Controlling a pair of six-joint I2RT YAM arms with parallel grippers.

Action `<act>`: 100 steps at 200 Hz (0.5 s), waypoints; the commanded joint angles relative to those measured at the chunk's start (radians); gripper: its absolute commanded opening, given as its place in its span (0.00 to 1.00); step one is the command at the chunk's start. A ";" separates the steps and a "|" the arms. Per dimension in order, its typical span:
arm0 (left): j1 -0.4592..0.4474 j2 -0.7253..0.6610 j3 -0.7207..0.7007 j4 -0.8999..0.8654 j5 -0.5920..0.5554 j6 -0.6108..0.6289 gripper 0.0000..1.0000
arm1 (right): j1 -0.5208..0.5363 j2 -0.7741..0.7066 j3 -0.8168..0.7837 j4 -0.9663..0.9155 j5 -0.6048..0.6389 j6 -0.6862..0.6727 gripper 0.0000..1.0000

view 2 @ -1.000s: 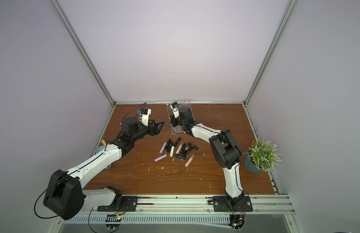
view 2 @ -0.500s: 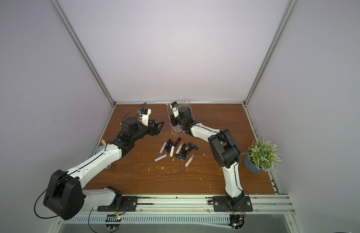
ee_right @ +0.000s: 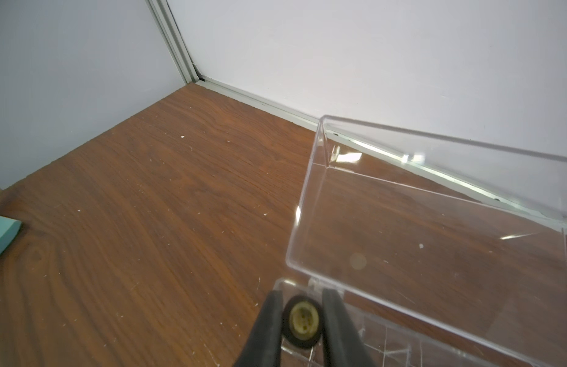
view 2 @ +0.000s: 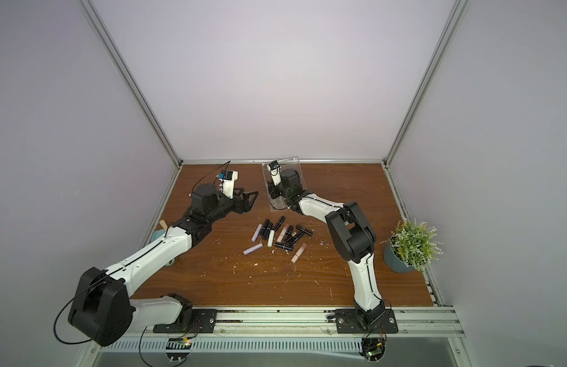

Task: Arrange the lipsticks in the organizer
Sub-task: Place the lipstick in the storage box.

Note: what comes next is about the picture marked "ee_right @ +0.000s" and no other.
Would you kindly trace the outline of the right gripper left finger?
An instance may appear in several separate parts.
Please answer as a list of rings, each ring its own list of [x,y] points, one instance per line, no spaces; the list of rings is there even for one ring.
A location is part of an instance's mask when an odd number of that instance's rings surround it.
[[[271,291],[234,366],[280,366],[283,293]]]

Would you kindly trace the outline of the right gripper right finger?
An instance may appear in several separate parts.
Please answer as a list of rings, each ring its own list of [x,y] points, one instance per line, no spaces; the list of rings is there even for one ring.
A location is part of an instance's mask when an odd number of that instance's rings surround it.
[[[323,290],[322,309],[325,366],[375,366],[337,290]]]

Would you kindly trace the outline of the black lipstick gold band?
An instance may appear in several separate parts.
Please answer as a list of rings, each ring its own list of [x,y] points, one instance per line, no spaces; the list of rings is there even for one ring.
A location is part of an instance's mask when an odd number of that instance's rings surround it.
[[[323,309],[316,300],[306,295],[289,299],[282,314],[282,334],[289,343],[309,350],[321,339],[323,328]]]

